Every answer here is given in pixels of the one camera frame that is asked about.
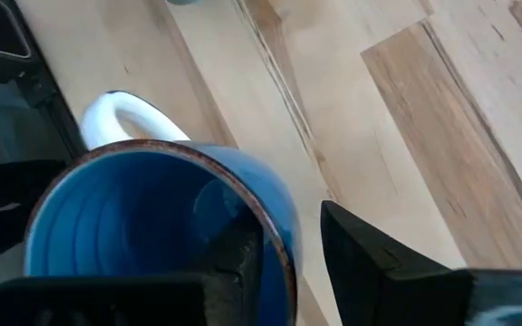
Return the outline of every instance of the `blue ceramic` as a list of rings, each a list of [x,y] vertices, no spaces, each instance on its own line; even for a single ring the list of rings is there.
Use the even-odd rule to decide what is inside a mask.
[[[301,257],[297,215],[283,181],[237,149],[187,140],[160,113],[147,119],[144,110],[158,111],[138,101],[124,92],[104,94],[84,115],[84,141],[100,147],[64,171],[40,199],[28,228],[24,273],[176,271],[248,206],[265,230],[258,324],[293,325]],[[154,129],[155,138],[182,141],[129,139],[119,125],[98,126],[119,110]]]

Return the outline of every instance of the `mug handle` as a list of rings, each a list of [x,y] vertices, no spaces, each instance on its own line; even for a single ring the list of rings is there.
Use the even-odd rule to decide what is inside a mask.
[[[111,91],[100,96],[83,114],[80,132],[88,149],[133,139],[118,122],[117,112],[154,139],[190,140],[174,122],[145,100],[126,91]]]

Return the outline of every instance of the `wooden surface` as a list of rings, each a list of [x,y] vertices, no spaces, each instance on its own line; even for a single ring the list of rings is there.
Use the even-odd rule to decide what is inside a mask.
[[[325,198],[450,267],[522,268],[522,0],[17,2],[76,119],[131,91],[283,178],[305,325],[340,324]]]

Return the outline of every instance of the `wooden countertop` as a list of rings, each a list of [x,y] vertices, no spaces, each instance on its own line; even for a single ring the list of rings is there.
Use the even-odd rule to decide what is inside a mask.
[[[301,322],[340,323],[324,198],[450,267],[522,268],[511,0],[17,2],[76,119],[131,91],[281,175],[301,214]]]

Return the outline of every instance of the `mug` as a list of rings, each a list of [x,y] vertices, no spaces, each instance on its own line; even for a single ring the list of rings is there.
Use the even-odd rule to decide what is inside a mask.
[[[154,139],[132,139],[117,115]],[[299,224],[275,172],[238,149],[191,141],[124,91],[94,102],[81,134],[90,151],[52,182],[31,214],[26,276],[172,272],[248,206],[264,230],[258,324],[295,324]]]

